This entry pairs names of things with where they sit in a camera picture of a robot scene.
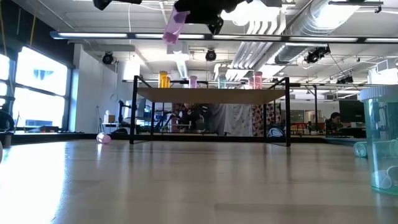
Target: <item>black metal table frame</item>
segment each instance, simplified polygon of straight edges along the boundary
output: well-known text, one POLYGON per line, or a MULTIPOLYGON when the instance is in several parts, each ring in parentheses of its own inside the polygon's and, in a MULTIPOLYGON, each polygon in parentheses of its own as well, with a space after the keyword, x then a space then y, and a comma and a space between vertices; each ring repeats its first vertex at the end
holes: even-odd
POLYGON ((152 88, 143 78, 136 75, 133 81, 133 90, 132 90, 132 108, 131 108, 131 123, 130 123, 130 144, 134 144, 135 140, 144 140, 144 141, 198 141, 198 142, 268 142, 268 143, 285 143, 284 146, 290 146, 290 82, 289 77, 285 77, 279 80, 277 83, 273 84, 269 89, 275 89, 276 86, 281 85, 285 86, 285 110, 286 110, 286 135, 281 138, 267 138, 267 119, 266 119, 266 106, 263 105, 263 137, 236 137, 236 136, 184 136, 181 135, 155 135, 154 134, 154 122, 155 122, 155 103, 152 102, 152 112, 150 119, 150 135, 141 135, 135 134, 135 125, 136 125, 136 101, 137 101, 137 91, 138 91, 138 81, 141 81, 148 88, 152 88))

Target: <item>pink ball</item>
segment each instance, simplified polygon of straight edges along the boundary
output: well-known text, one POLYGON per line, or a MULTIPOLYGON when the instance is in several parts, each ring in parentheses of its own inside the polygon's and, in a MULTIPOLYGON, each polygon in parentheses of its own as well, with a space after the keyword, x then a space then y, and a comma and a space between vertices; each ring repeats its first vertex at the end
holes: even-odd
POLYGON ((99 133, 97 135, 97 141, 101 144, 109 144, 111 142, 111 136, 108 136, 105 133, 99 133))

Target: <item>shelf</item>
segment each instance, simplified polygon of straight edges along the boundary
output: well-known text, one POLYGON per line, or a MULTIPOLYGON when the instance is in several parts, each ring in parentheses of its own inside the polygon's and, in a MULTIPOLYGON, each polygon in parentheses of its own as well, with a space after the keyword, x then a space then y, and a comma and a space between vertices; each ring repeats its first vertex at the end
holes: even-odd
POLYGON ((138 88, 137 94, 149 101, 157 103, 236 103, 263 105, 284 96, 285 90, 138 88))

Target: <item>person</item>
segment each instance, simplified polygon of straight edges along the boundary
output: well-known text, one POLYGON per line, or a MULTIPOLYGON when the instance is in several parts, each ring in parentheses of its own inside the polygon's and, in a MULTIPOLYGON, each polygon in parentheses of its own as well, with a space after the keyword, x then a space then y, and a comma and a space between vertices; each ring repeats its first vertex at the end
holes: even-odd
POLYGON ((343 125, 341 124, 340 113, 334 112, 331 114, 330 119, 326 120, 326 135, 338 132, 343 125))

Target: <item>floor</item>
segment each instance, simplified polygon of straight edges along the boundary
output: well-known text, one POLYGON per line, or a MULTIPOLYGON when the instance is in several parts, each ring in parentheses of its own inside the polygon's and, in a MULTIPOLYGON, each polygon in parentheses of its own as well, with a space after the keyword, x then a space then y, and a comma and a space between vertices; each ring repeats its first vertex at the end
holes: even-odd
POLYGON ((5 149, 0 223, 398 223, 351 147, 92 140, 5 149))

